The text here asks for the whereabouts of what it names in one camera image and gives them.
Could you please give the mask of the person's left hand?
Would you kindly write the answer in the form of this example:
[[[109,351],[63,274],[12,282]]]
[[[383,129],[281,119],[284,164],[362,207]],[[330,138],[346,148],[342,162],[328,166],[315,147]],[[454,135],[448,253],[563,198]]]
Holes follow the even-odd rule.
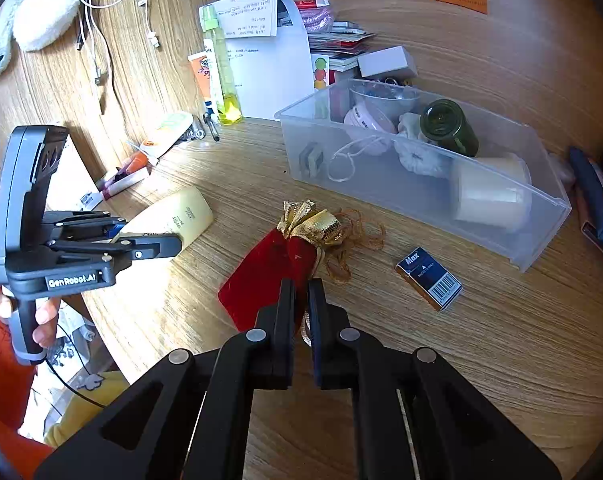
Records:
[[[0,286],[0,321],[6,324],[12,313],[13,298]],[[36,300],[35,320],[37,327],[32,332],[32,340],[42,348],[50,348],[58,329],[60,298],[40,298]]]

